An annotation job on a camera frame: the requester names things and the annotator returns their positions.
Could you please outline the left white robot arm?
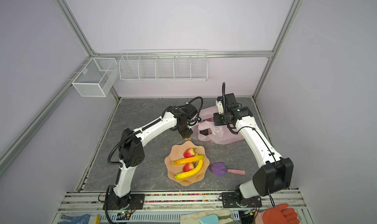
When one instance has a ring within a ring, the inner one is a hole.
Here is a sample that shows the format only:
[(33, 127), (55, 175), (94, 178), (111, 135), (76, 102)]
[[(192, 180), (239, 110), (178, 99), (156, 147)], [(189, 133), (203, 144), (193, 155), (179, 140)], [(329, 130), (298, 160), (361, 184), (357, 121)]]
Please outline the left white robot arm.
[(118, 175), (115, 185), (109, 186), (107, 196), (115, 195), (124, 198), (130, 194), (131, 181), (136, 167), (145, 158), (144, 147), (165, 131), (177, 131), (183, 139), (192, 135), (192, 129), (201, 121), (201, 108), (196, 108), (187, 102), (182, 106), (168, 106), (162, 114), (152, 122), (135, 130), (126, 129), (125, 135), (109, 153), (107, 163), (118, 165)]

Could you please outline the small yellow-green banana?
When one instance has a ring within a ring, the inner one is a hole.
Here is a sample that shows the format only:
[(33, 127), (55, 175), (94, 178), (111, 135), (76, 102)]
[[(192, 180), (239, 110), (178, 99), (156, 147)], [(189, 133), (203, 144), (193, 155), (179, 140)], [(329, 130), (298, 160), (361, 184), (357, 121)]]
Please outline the small yellow-green banana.
[(188, 163), (192, 163), (192, 162), (197, 162), (197, 161), (200, 161), (200, 160), (203, 160), (203, 159), (204, 159), (204, 155), (197, 155), (197, 156), (194, 156), (194, 157), (182, 158), (182, 159), (179, 159), (179, 160), (175, 160), (175, 161), (172, 161), (171, 163), (174, 164), (174, 165), (183, 165), (183, 164), (188, 164)]

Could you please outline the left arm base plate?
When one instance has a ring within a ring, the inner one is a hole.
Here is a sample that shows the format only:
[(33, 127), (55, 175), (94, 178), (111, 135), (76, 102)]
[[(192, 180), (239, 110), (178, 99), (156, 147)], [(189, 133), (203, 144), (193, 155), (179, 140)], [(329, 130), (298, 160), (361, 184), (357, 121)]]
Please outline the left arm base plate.
[(103, 210), (138, 210), (143, 209), (144, 194), (127, 194), (118, 197), (115, 193), (106, 195)]

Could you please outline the pink plastic bag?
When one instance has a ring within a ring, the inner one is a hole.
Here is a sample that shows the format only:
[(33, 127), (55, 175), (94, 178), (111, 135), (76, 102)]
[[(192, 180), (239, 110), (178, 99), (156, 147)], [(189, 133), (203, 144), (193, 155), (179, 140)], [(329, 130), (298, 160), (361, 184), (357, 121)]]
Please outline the pink plastic bag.
[[(230, 132), (227, 126), (215, 126), (214, 113), (218, 113), (216, 106), (202, 109), (199, 116), (202, 121), (193, 128), (191, 138), (203, 142), (211, 142), (219, 145), (227, 145), (237, 141), (244, 140), (241, 134), (235, 135)], [(208, 136), (201, 135), (200, 130), (210, 129)]]

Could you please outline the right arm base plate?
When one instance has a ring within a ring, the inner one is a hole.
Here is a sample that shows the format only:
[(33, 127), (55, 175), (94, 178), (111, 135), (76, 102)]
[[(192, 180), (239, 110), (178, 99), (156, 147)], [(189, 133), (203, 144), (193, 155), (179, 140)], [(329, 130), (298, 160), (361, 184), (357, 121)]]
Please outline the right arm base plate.
[(240, 193), (222, 192), (219, 196), (223, 208), (260, 208), (262, 207), (261, 198), (259, 196), (244, 198)]

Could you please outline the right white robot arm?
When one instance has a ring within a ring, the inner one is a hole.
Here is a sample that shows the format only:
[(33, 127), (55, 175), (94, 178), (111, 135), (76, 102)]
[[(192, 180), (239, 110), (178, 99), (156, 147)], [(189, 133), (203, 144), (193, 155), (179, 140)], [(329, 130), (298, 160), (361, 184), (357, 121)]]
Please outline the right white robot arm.
[(269, 196), (290, 187), (293, 175), (293, 162), (284, 158), (269, 143), (258, 127), (252, 112), (241, 106), (234, 94), (223, 94), (216, 100), (218, 112), (214, 114), (216, 126), (227, 126), (234, 135), (241, 135), (253, 152), (258, 171), (250, 181), (236, 187), (237, 202), (244, 204), (258, 196)]

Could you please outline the red strawberry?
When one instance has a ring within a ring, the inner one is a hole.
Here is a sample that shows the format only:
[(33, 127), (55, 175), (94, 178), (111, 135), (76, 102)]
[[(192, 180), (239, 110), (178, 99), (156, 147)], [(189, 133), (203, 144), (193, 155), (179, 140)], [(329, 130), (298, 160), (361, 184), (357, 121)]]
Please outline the red strawberry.
[(197, 156), (196, 149), (195, 148), (189, 148), (186, 150), (183, 154), (184, 158), (191, 158)]
[(191, 163), (187, 163), (184, 167), (183, 167), (183, 172), (190, 172), (192, 170), (194, 170), (196, 168), (196, 163), (195, 162), (191, 162)]

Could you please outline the long yellow banana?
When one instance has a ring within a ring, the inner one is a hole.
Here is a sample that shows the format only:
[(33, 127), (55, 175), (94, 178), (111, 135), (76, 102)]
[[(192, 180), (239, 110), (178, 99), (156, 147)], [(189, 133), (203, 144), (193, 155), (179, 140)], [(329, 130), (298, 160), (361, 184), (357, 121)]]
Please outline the long yellow banana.
[(186, 179), (198, 174), (203, 167), (203, 160), (199, 160), (198, 165), (191, 171), (179, 173), (174, 176), (175, 179)]

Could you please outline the dark purple plum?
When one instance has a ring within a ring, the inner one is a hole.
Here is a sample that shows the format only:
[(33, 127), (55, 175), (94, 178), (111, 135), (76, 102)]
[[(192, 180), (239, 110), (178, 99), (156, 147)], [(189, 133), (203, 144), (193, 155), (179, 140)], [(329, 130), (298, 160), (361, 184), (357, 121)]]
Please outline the dark purple plum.
[(201, 135), (204, 135), (204, 136), (208, 136), (211, 132), (210, 132), (210, 129), (204, 129), (204, 130), (200, 130), (199, 133)]

